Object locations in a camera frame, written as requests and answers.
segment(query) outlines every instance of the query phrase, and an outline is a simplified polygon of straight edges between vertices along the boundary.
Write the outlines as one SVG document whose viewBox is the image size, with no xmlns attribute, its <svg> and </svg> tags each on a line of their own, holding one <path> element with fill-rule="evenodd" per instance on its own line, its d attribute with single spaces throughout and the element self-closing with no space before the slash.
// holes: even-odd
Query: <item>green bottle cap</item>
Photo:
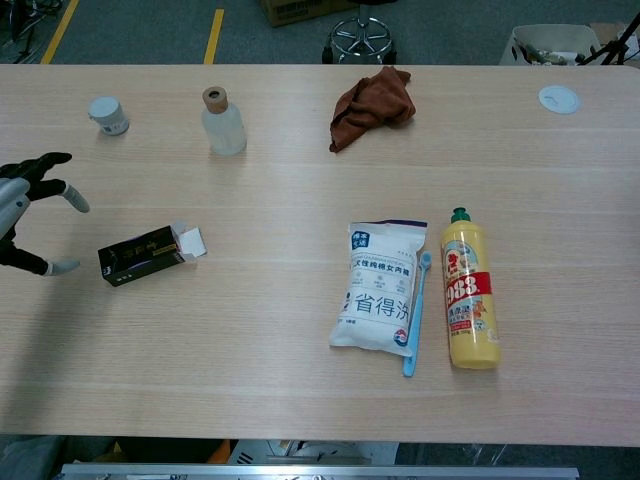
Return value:
<svg viewBox="0 0 640 480">
<path fill-rule="evenodd" d="M 453 216 L 451 217 L 451 223 L 457 222 L 459 220 L 466 220 L 467 222 L 471 221 L 471 217 L 467 213 L 467 209 L 464 207 L 458 207 L 453 209 Z"/>
</svg>

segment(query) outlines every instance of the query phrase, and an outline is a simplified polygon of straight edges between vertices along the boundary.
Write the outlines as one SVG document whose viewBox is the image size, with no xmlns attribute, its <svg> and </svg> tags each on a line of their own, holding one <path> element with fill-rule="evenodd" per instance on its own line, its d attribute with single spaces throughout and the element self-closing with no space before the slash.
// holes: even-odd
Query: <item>cork stopper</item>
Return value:
<svg viewBox="0 0 640 480">
<path fill-rule="evenodd" d="M 222 87 L 210 87 L 202 92 L 204 104 L 211 113 L 223 113 L 229 107 L 227 92 Z"/>
</svg>

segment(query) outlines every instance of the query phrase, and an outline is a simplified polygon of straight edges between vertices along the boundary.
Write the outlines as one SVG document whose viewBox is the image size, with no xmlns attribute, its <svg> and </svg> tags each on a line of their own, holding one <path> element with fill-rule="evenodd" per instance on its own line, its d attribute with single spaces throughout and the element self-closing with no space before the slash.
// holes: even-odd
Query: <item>plastic bag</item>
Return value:
<svg viewBox="0 0 640 480">
<path fill-rule="evenodd" d="M 384 350 L 408 357 L 411 303 L 427 224 L 409 220 L 352 223 L 351 279 L 331 332 L 334 347 Z"/>
</svg>

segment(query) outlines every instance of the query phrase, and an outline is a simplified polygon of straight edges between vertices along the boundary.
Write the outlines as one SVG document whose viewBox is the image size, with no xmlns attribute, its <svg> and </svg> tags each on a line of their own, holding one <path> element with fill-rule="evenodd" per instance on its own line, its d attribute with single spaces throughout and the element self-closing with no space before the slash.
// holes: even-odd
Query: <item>robotic hand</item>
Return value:
<svg viewBox="0 0 640 480">
<path fill-rule="evenodd" d="M 45 153 L 38 159 L 0 167 L 0 265 L 21 268 L 37 275 L 61 275 L 80 265 L 77 260 L 49 262 L 16 248 L 15 225 L 31 202 L 62 195 L 76 210 L 87 213 L 89 204 L 62 180 L 42 180 L 54 166 L 71 160 L 69 153 Z"/>
</svg>

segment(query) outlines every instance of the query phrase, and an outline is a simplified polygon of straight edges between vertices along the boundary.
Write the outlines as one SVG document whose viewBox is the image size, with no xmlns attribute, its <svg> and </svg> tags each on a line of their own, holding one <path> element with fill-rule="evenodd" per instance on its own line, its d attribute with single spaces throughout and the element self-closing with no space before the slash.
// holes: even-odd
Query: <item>jar lid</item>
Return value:
<svg viewBox="0 0 640 480">
<path fill-rule="evenodd" d="M 209 87 L 202 92 L 204 104 L 211 113 L 223 113 L 229 107 L 227 92 L 222 87 Z"/>
<path fill-rule="evenodd" d="M 120 109 L 120 102 L 115 97 L 98 97 L 89 105 L 89 116 L 93 119 L 107 118 Z"/>
</svg>

